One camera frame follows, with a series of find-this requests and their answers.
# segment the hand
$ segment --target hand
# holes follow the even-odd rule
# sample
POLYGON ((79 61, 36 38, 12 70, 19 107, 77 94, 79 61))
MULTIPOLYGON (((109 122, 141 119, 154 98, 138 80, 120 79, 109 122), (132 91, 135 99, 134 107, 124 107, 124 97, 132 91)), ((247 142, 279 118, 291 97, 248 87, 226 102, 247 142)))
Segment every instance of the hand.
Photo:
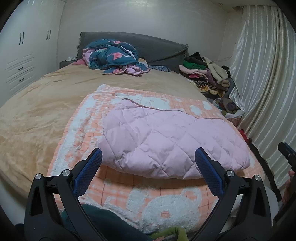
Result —
MULTIPOLYGON (((294 175, 295 175, 295 172, 293 172, 293 171, 289 171, 289 176, 290 176, 290 177, 292 177, 292 176, 294 176, 294 175)), ((289 200, 289 198, 290 198, 289 191, 288 191, 288 189, 289 189, 289 187, 290 187, 290 184, 291 184, 291 179, 289 179, 289 180, 286 181, 286 183, 285 183, 285 187, 286 187, 286 189, 285 189, 285 192, 284 192, 284 196, 283 196, 283 198, 282 198, 282 201, 283 201, 283 204, 284 204, 284 205, 288 202, 288 200, 289 200)))

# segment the pink quilted comforter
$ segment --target pink quilted comforter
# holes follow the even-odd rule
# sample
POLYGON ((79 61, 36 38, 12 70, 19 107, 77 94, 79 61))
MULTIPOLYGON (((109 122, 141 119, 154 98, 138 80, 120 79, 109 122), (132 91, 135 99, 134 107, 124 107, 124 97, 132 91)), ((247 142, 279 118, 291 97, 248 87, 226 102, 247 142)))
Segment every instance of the pink quilted comforter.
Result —
POLYGON ((246 143, 222 119, 195 118, 123 99, 107 114, 103 128, 96 147, 103 152, 103 164, 120 172, 150 178, 200 178, 194 161, 199 147, 226 170, 250 165, 246 143))

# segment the drawer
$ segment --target drawer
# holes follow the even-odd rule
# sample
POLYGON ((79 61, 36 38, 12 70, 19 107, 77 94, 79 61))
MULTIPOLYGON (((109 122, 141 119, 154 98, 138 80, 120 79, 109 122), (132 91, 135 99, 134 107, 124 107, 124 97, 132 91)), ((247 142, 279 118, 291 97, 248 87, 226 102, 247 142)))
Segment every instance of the drawer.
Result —
POLYGON ((7 83, 11 82, 13 79, 17 78, 19 75, 22 75, 26 71, 32 69, 34 66, 33 61, 34 61, 34 57, 30 57, 5 69, 6 76, 7 76, 6 82, 7 83))
POLYGON ((10 93, 14 95, 17 93, 19 90, 22 88, 26 87, 30 83, 32 83, 35 80, 34 76, 34 68, 27 70, 25 73, 22 75, 19 75, 15 77, 10 83, 9 83, 9 88, 10 88, 10 93))

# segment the blue gripper pad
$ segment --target blue gripper pad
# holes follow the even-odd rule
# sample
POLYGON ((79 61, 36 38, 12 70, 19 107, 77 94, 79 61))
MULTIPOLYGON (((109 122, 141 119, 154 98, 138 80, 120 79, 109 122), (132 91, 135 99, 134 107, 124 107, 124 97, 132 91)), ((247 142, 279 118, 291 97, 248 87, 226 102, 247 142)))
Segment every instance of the blue gripper pad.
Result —
POLYGON ((103 154, 100 149, 96 150, 82 171, 78 174, 74 181, 73 193, 75 197, 79 197, 85 194, 89 184, 91 183, 94 175, 102 164, 103 154))
POLYGON ((200 170, 202 176, 204 177, 209 189, 211 190, 211 193, 214 196, 220 198, 224 194, 223 180, 214 168, 212 164, 213 162, 214 161, 211 160, 211 158, 207 155, 203 148, 196 149, 195 163, 198 169, 200 170))

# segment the dark floor edge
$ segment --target dark floor edge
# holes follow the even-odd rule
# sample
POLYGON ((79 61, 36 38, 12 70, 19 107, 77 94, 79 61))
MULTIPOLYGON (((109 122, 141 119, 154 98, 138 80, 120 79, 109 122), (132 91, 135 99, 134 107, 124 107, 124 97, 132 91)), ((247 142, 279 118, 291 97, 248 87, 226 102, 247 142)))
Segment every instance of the dark floor edge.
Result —
POLYGON ((274 192, 274 194, 276 195, 277 201, 278 202, 281 201, 281 199, 282 199, 281 192, 279 191, 279 189, 276 186, 276 183, 274 181, 274 175, 273 175, 272 171, 269 169, 269 166, 268 166, 266 160, 263 159, 262 156, 259 154, 258 149, 252 144, 251 139, 249 139, 248 146, 251 149, 251 151, 253 152, 253 154, 255 155, 255 157, 257 158, 257 160, 259 161, 260 165, 262 166, 263 171, 265 172, 265 174, 270 182, 271 189, 274 192))

